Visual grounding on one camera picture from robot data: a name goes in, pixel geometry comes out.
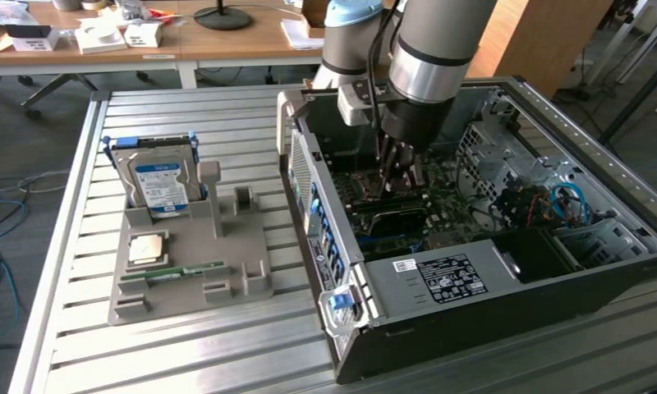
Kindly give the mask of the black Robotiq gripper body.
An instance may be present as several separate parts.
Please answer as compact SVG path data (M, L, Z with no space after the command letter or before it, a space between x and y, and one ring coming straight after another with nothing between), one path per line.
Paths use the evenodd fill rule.
M404 142L415 151L425 151L436 140L452 105L452 98L441 103L391 101L385 104L381 129L392 139Z

